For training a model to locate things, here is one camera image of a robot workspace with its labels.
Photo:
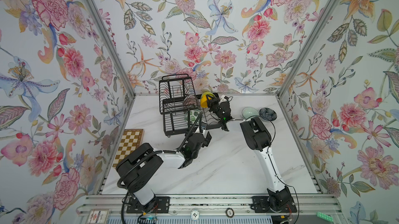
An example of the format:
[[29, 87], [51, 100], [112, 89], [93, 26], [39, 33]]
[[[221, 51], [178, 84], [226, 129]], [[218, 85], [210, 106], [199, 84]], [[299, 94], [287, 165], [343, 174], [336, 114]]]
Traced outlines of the yellow bowl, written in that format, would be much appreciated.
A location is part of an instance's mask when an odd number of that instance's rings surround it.
[[205, 97], [200, 97], [200, 106], [202, 108], [208, 108], [208, 101], [214, 99], [215, 97], [210, 97], [209, 95]]

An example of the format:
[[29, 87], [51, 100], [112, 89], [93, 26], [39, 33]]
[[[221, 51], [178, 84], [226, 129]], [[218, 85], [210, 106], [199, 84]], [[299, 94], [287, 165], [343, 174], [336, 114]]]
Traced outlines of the pale celadon bowl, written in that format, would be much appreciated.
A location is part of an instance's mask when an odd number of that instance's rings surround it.
[[259, 111], [253, 107], [245, 107], [242, 110], [242, 116], [244, 120], [249, 120], [253, 117], [258, 117], [259, 116]]

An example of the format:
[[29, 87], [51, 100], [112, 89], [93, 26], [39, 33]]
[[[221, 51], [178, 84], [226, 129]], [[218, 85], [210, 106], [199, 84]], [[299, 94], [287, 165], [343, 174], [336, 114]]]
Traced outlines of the green leaf pattern bowl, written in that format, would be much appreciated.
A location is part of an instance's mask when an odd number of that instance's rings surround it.
[[184, 119], [188, 126], [200, 125], [202, 122], [202, 112], [200, 110], [187, 111]]

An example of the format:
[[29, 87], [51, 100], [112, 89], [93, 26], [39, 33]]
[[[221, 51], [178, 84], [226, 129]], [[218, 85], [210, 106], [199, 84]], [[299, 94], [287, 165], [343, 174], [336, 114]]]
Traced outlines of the pink striped bowl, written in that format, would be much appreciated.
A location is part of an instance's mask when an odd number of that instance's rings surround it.
[[183, 100], [183, 108], [191, 110], [193, 107], [200, 106], [195, 95], [189, 95]]

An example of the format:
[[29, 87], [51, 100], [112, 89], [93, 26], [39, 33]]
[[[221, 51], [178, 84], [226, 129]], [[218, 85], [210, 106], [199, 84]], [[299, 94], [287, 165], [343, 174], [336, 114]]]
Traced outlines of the black wire dish rack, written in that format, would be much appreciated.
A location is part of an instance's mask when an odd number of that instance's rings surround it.
[[192, 126], [227, 131], [232, 120], [231, 97], [218, 93], [197, 94], [188, 74], [166, 75], [159, 81], [159, 106], [167, 137], [188, 133]]

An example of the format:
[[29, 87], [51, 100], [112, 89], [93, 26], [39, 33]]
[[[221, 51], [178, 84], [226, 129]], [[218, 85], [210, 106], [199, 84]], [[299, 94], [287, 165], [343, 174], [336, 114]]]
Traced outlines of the dark blue grey bowl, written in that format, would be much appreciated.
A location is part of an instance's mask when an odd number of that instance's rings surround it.
[[265, 121], [275, 121], [277, 119], [277, 114], [271, 108], [261, 108], [259, 110], [259, 116]]

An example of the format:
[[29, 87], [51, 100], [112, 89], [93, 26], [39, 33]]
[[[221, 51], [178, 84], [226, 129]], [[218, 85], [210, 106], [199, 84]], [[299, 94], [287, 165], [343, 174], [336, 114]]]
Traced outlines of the lime green bowl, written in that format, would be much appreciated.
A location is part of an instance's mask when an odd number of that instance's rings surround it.
[[207, 95], [209, 95], [210, 97], [215, 97], [215, 94], [213, 94], [212, 92], [204, 92], [204, 93], [202, 94], [202, 97], [205, 97], [205, 96], [207, 96]]

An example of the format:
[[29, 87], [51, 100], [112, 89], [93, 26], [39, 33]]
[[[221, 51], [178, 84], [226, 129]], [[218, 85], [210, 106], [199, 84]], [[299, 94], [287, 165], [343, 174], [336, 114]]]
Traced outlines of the black white patterned bowl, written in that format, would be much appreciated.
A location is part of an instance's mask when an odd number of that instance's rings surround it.
[[190, 113], [191, 113], [191, 114], [194, 114], [194, 115], [199, 115], [200, 113], [202, 113], [202, 109], [201, 109], [200, 106], [198, 106], [198, 107], [193, 107], [193, 108], [190, 110]]

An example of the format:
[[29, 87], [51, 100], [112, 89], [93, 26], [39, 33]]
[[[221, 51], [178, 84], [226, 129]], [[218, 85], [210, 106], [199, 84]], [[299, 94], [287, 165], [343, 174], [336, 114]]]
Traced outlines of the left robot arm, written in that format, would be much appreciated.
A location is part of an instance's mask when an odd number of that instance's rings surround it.
[[148, 182], [158, 169], [183, 169], [189, 166], [211, 139], [211, 134], [206, 130], [188, 134], [182, 146], [176, 150], [156, 150], [149, 143], [144, 143], [117, 164], [116, 171], [120, 176], [118, 188], [127, 190], [141, 206], [154, 203], [155, 193]]

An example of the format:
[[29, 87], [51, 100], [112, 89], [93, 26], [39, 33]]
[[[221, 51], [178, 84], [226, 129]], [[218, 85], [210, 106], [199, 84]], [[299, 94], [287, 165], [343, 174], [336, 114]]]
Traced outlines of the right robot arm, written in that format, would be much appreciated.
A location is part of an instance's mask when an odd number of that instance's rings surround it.
[[[231, 116], [230, 101], [230, 97], [219, 98], [212, 93], [201, 96], [201, 107], [207, 108], [210, 116], [216, 117], [218, 125], [225, 131], [233, 130], [230, 122], [235, 120]], [[282, 180], [272, 154], [275, 136], [270, 134], [258, 113], [244, 113], [240, 127], [246, 144], [254, 151], [266, 179], [268, 196], [253, 197], [252, 209], [257, 213], [296, 211], [290, 186]]]

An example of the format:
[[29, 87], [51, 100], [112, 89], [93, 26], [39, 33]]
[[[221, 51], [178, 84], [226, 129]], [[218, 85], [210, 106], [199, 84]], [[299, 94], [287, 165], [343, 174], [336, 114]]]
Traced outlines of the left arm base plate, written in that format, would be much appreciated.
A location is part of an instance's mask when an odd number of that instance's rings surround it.
[[168, 214], [170, 197], [155, 197], [146, 205], [142, 205], [136, 198], [129, 198], [126, 203], [128, 214]]

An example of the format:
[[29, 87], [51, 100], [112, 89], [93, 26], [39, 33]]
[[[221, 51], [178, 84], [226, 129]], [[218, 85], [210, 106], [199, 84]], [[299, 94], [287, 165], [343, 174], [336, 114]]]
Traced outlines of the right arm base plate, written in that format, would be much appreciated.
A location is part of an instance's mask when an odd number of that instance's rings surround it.
[[253, 196], [251, 199], [252, 204], [250, 208], [255, 213], [290, 214], [298, 212], [296, 203], [292, 197], [283, 199], [282, 201], [269, 196]]

